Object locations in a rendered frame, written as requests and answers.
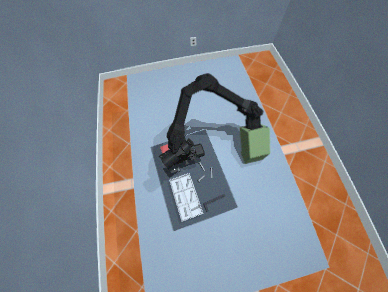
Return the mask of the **red block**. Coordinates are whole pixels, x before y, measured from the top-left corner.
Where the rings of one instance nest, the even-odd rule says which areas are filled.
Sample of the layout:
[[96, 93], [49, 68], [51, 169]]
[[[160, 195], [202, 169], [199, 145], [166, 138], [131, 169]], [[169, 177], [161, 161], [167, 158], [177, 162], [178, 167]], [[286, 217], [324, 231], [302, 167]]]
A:
[[164, 146], [161, 146], [162, 154], [163, 154], [164, 152], [166, 152], [168, 149], [169, 149], [169, 148], [168, 148], [168, 144], [167, 144], [167, 145], [164, 145]]

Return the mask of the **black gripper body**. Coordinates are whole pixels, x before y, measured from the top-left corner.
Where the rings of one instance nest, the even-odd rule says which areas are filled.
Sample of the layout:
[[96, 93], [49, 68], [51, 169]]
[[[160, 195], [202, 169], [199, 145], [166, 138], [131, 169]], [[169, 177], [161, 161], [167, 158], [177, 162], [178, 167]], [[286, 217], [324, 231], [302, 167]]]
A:
[[[195, 150], [194, 150], [194, 148], [195, 148]], [[196, 145], [194, 145], [194, 148], [193, 147], [190, 148], [190, 154], [187, 157], [179, 157], [179, 162], [191, 159], [191, 157], [195, 156], [195, 154], [197, 154], [197, 158], [205, 155], [202, 144], [196, 144]], [[182, 159], [180, 159], [180, 158], [182, 158]]]

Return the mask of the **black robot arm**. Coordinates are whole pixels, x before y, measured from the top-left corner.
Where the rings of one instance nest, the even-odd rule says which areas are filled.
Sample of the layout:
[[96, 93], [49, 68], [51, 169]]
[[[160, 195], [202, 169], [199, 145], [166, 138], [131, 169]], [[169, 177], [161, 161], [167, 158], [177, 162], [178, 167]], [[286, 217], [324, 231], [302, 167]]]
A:
[[172, 149], [168, 146], [169, 149], [159, 155], [167, 169], [179, 162], [179, 157], [187, 157], [190, 154], [190, 148], [195, 145], [191, 139], [185, 139], [184, 124], [192, 95], [203, 89], [209, 92], [216, 91], [213, 93], [236, 105], [238, 108], [236, 111], [246, 116], [245, 128], [254, 130], [263, 127], [261, 126], [260, 118], [263, 115], [263, 110], [258, 106], [257, 102], [244, 99], [220, 85], [218, 80], [209, 73], [200, 75], [196, 77], [195, 81], [181, 89], [174, 121], [167, 132], [168, 145]]

